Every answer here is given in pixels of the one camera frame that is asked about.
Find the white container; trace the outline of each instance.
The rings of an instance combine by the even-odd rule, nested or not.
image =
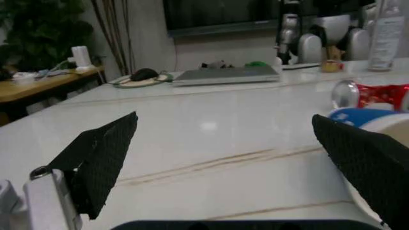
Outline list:
[[[368,69],[371,71],[392,69],[405,24],[400,1],[381,1],[369,54]]]

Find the black mesh fabric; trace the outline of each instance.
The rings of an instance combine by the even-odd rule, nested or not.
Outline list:
[[[50,164],[64,172],[79,213],[98,217],[115,185],[131,139],[137,115],[130,113],[98,129],[82,132]]]
[[[408,229],[409,149],[388,135],[323,116],[312,119],[329,157],[373,211],[393,230]]]

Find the mouse pad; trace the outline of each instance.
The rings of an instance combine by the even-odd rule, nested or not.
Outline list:
[[[114,87],[116,88],[141,88],[147,87],[152,85],[161,84],[164,81],[171,81],[173,76],[168,73],[162,73],[157,78],[151,78],[141,81],[131,81],[129,76],[125,79],[119,80],[114,83]]]

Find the screw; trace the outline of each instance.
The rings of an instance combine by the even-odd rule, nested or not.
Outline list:
[[[30,180],[33,181],[35,179],[41,178],[43,176],[46,176],[51,173],[51,169],[48,166],[41,166],[36,169],[34,169],[30,173]]]

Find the bottle label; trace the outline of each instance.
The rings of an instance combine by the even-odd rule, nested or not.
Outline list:
[[[370,68],[388,69],[398,51],[405,17],[381,18],[376,23],[376,41],[372,44]]]

